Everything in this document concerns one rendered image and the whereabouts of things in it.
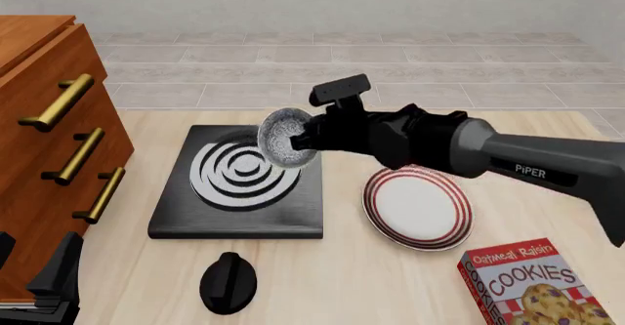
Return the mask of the small flat plate on stalk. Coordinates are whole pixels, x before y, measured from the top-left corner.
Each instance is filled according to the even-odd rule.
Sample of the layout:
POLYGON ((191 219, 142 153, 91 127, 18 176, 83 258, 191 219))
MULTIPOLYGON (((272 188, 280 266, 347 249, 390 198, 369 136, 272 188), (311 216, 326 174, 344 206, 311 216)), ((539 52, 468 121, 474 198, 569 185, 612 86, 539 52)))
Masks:
POLYGON ((312 87, 309 103, 313 107, 326 105, 328 111, 362 113, 364 106, 360 95, 371 90, 365 74, 354 75, 312 87))

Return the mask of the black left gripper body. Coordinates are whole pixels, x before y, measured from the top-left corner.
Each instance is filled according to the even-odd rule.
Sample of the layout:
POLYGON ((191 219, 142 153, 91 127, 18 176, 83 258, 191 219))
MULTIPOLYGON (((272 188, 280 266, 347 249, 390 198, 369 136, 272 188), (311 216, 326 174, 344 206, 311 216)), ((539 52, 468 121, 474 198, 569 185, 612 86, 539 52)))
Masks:
POLYGON ((0 301, 0 325, 74 325, 79 303, 77 292, 0 301))

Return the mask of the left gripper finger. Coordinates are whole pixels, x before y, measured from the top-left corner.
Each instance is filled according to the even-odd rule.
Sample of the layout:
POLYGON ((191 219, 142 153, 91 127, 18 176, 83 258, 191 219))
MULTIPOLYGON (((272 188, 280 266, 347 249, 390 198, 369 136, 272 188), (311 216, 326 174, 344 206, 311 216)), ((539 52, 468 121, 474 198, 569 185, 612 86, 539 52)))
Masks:
POLYGON ((36 298, 78 298, 78 268, 83 238, 69 232, 46 265, 27 284, 36 298))
POLYGON ((16 245, 16 239, 5 231, 0 231, 0 268, 12 254, 16 245))

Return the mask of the round black stove knob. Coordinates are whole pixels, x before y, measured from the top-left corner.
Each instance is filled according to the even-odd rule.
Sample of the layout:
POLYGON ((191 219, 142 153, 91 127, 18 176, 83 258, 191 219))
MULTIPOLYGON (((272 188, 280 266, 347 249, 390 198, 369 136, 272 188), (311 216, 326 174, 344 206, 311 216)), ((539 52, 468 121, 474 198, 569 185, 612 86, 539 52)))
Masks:
POLYGON ((204 271, 199 295, 211 312, 232 315, 251 303, 257 286, 255 268, 235 252, 225 252, 204 271))

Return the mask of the white plate with red rings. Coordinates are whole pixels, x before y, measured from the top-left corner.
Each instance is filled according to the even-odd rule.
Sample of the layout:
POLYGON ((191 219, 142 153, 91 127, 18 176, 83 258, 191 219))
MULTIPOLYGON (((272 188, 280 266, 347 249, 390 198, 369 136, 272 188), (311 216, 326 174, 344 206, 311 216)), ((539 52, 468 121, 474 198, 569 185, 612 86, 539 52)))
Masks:
POLYGON ((465 242, 475 213, 446 175, 419 166, 372 175, 362 192, 367 219, 386 238, 416 251, 446 251, 465 242))

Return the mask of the wooden cabinet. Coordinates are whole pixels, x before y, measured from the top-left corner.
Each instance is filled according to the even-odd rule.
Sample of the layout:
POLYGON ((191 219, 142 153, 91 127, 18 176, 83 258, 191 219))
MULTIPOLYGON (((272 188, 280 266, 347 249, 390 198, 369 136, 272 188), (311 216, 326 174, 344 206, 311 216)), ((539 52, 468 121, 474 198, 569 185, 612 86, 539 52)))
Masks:
POLYGON ((0 16, 0 78, 73 25, 71 16, 0 16))

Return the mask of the oatmeal raisin cookies box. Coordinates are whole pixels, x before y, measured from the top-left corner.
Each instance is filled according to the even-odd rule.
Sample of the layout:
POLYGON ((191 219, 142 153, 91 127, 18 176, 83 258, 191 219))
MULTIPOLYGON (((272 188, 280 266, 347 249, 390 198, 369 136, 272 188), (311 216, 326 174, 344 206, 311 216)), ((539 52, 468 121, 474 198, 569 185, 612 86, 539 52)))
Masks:
POLYGON ((616 325, 549 239, 466 251, 457 268, 487 325, 616 325))

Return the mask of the patterned black bowl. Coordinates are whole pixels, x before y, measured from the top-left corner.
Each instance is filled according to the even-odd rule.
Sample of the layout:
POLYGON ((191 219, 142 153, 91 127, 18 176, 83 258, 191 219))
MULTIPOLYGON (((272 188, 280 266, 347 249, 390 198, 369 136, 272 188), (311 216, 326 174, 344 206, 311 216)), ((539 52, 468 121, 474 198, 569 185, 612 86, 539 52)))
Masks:
POLYGON ((257 146, 272 165, 282 169, 307 166, 316 157, 314 149, 296 150, 291 137, 304 134, 313 117, 304 110, 285 107, 267 116, 258 128, 257 146))

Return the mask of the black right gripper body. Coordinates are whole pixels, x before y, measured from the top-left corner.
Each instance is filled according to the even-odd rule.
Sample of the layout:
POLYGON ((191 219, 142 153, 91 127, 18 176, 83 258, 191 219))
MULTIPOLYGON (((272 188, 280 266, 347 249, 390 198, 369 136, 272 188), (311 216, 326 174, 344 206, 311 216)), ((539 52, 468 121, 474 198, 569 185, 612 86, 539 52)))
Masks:
POLYGON ((379 117, 379 112, 326 107, 306 125, 306 148, 372 156, 369 128, 379 117))

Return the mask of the flat black stove plate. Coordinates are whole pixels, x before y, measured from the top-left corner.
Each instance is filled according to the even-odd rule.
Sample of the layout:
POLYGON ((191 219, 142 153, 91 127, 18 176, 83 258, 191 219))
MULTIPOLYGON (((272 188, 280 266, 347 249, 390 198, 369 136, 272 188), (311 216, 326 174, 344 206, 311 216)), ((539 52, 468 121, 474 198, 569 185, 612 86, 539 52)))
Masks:
POLYGON ((147 227, 151 239, 321 239, 322 166, 272 165, 253 125, 193 125, 147 227))

